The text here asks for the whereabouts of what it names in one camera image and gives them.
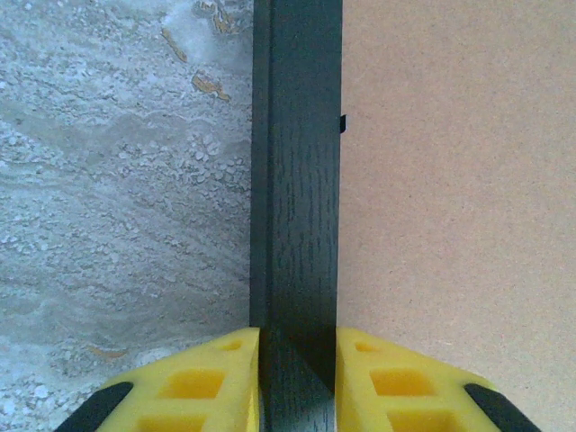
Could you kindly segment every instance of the beige cardboard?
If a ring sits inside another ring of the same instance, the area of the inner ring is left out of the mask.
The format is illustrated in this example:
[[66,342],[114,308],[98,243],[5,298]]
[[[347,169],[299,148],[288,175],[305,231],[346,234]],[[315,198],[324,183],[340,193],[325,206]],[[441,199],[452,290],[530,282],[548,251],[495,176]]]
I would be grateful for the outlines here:
[[339,324],[576,430],[576,8],[346,0]]

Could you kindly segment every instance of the dark wooden board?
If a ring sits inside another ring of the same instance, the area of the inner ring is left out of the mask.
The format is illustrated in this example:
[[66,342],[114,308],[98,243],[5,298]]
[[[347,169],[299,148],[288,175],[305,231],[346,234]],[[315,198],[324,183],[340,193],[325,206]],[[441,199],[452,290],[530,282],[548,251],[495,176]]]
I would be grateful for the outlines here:
[[341,0],[255,1],[250,325],[267,431],[334,427],[341,52]]

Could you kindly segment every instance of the marble surface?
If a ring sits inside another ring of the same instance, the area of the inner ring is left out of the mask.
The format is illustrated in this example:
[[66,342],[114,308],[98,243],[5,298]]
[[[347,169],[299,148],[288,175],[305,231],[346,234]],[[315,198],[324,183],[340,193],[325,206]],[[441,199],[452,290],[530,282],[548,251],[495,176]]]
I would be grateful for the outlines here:
[[249,1],[0,10],[0,431],[248,324]]

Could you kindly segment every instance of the wood grain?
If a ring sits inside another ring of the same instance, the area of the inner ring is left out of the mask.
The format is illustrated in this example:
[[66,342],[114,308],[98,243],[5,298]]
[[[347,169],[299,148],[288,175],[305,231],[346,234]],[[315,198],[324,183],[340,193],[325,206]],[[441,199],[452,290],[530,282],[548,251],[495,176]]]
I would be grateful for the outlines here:
[[341,39],[341,2],[255,1],[250,325],[265,430],[334,428]]

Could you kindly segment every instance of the yellow plastic part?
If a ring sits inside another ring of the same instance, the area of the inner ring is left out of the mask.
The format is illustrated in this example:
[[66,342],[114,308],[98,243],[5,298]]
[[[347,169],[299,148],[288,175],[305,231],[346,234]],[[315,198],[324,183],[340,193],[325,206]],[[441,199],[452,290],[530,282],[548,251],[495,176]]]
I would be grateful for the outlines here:
[[464,389],[478,375],[353,328],[337,329],[338,432],[500,432]]
[[98,432],[257,432],[258,328],[116,376],[134,384]]

